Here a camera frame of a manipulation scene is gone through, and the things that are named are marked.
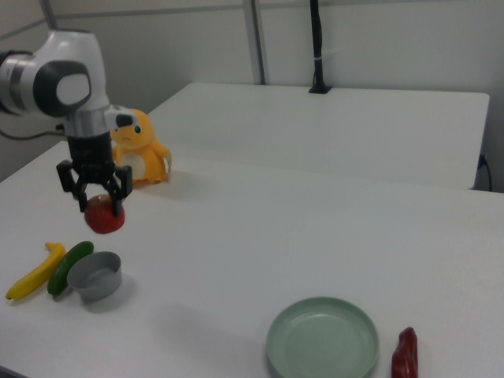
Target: yellow banana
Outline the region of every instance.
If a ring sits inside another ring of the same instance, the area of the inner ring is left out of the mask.
[[[46,248],[50,252],[49,257],[41,265],[17,281],[9,291],[7,291],[7,299],[21,299],[26,297],[53,275],[57,265],[65,256],[65,247],[61,243],[47,242]]]

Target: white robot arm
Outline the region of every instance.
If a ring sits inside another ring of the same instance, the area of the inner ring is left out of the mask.
[[[72,157],[57,166],[63,189],[73,193],[84,211],[87,184],[101,184],[113,199],[114,214],[120,214],[120,203],[132,191],[132,172],[113,163],[109,131],[137,119],[130,109],[110,105],[102,53],[93,34],[50,31],[34,53],[0,51],[1,111],[54,117],[63,124]],[[79,176],[76,182],[72,170]]]

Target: red pepper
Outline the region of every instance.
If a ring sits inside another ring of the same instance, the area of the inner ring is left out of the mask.
[[[392,378],[418,378],[417,335],[411,327],[399,334],[392,355]]]

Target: red apple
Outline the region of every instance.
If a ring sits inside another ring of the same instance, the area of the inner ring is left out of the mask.
[[[111,197],[109,195],[97,195],[87,201],[84,220],[94,232],[109,234],[117,231],[124,224],[124,208],[121,206],[120,209],[120,216],[115,217],[112,212]]]

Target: white table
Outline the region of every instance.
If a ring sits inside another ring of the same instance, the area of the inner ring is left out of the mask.
[[[67,156],[60,143],[0,183],[0,287],[43,260],[47,240],[117,252],[124,283],[92,304],[45,288],[4,300],[0,365],[36,378],[268,377],[275,315],[329,295],[375,322],[372,377],[390,376],[406,326],[423,377],[504,369],[501,195],[175,155],[170,182],[133,191],[126,224],[103,236],[61,192]]]
[[[175,156],[467,189],[487,94],[193,83],[150,115]]]

